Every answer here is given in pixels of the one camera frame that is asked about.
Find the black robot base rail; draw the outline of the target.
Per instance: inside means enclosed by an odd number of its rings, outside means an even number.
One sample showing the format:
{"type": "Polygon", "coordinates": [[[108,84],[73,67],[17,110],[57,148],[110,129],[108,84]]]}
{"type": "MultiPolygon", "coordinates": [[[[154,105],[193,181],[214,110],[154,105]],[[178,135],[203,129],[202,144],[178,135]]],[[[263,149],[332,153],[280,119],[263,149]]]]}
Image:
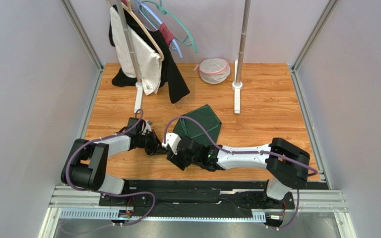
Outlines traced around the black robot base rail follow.
{"type": "Polygon", "coordinates": [[[259,209],[292,211],[295,195],[285,195],[284,202],[268,201],[263,194],[266,181],[231,180],[156,180],[128,179],[125,194],[141,192],[132,198],[102,195],[102,207],[128,207],[134,215],[161,218],[251,218],[259,209]]]}

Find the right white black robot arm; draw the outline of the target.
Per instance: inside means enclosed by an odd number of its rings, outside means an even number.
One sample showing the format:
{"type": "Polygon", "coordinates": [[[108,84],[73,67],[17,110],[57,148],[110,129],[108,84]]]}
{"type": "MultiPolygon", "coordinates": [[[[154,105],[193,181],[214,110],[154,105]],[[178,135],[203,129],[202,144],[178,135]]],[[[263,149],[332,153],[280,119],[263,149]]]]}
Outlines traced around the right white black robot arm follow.
{"type": "Polygon", "coordinates": [[[210,145],[169,133],[162,143],[169,151],[168,160],[184,170],[195,165],[210,172],[234,168],[268,170],[273,178],[267,181],[267,198],[282,200],[292,189],[305,189],[310,176],[310,155],[282,138],[258,147],[210,145]]]}

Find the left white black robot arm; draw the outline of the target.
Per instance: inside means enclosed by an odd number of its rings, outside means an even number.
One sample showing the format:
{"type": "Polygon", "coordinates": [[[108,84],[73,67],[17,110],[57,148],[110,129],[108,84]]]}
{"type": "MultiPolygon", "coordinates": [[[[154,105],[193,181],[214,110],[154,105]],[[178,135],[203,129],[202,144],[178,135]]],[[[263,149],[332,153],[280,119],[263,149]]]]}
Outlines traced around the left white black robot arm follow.
{"type": "Polygon", "coordinates": [[[105,194],[122,194],[126,181],[106,173],[108,159],[140,148],[148,156],[167,154],[151,129],[151,122],[129,118],[127,126],[100,139],[74,141],[61,173],[64,184],[105,194]]]}

